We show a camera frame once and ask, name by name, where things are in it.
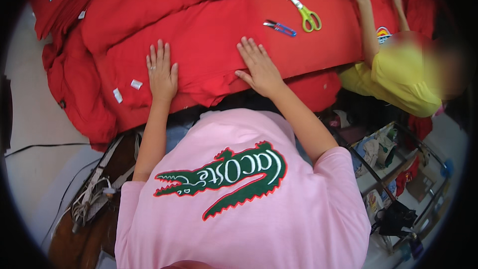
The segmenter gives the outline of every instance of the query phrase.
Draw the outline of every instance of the floor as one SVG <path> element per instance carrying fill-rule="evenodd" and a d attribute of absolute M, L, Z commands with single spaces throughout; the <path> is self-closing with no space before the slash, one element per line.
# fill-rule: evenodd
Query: floor
<path fill-rule="evenodd" d="M 6 64 L 14 110 L 11 150 L 7 153 L 30 144 L 87 142 L 49 93 L 41 62 L 45 41 L 36 39 L 33 25 L 32 10 L 27 6 L 13 34 Z M 244 104 L 240 98 L 230 100 L 232 105 Z M 467 137 L 446 115 L 436 117 L 433 124 L 434 130 L 425 141 L 440 156 L 453 160 L 456 173 L 452 185 L 455 187 L 464 164 Z M 31 148 L 6 159 L 9 186 L 15 203 L 34 240 L 42 245 L 44 251 L 49 246 L 48 230 L 51 223 L 57 220 L 58 206 L 62 212 L 89 174 L 91 166 L 83 167 L 100 157 L 100 153 L 88 146 L 68 146 Z M 80 170 L 62 203 L 61 197 L 68 183 Z M 409 207 L 422 207 L 408 201 L 406 196 L 403 200 L 410 204 Z M 432 239 L 433 235 L 429 236 L 424 245 L 429 245 Z M 370 243 L 364 268 L 392 268 L 399 260 L 400 254 L 389 257 Z M 400 268 L 410 266 L 411 262 L 406 262 Z"/>

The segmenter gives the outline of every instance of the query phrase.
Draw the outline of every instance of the crocodile logo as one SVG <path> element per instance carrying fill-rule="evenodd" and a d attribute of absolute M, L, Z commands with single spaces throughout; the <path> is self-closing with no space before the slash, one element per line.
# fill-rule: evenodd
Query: crocodile logo
<path fill-rule="evenodd" d="M 177 196 L 194 196 L 208 190 L 219 190 L 231 187 L 246 178 L 256 177 L 251 182 L 237 188 L 219 198 L 202 216 L 206 221 L 222 211 L 243 205 L 246 201 L 261 198 L 279 188 L 287 172 L 284 157 L 267 141 L 255 144 L 240 153 L 229 147 L 220 152 L 214 161 L 196 170 L 172 170 L 162 172 L 154 178 L 171 183 L 167 187 L 157 189 L 153 196 L 168 194 Z"/>

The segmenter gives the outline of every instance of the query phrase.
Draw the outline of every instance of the woman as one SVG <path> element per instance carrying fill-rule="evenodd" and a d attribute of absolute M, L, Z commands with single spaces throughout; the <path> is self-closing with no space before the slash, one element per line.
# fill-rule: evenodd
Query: woman
<path fill-rule="evenodd" d="M 177 91 L 170 47 L 147 56 L 153 103 L 133 179 L 121 190 L 118 268 L 361 268 L 370 223 L 350 153 L 281 78 L 262 45 L 237 45 L 272 112 L 204 114 L 167 155 Z M 299 155 L 294 133 L 312 160 Z"/>

